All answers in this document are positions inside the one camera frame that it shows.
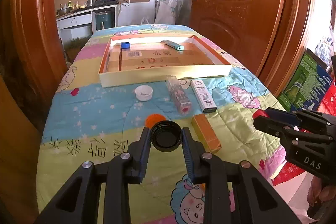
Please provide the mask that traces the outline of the person's right hand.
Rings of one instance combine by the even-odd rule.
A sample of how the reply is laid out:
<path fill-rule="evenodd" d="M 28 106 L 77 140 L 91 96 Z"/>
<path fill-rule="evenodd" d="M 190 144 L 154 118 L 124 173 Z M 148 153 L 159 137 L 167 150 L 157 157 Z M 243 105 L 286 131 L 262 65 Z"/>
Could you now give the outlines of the person's right hand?
<path fill-rule="evenodd" d="M 310 206 L 314 206 L 317 199 L 321 202 L 332 200 L 335 197 L 335 185 L 322 186 L 322 180 L 318 177 L 313 177 L 310 188 L 307 194 L 307 202 Z"/>

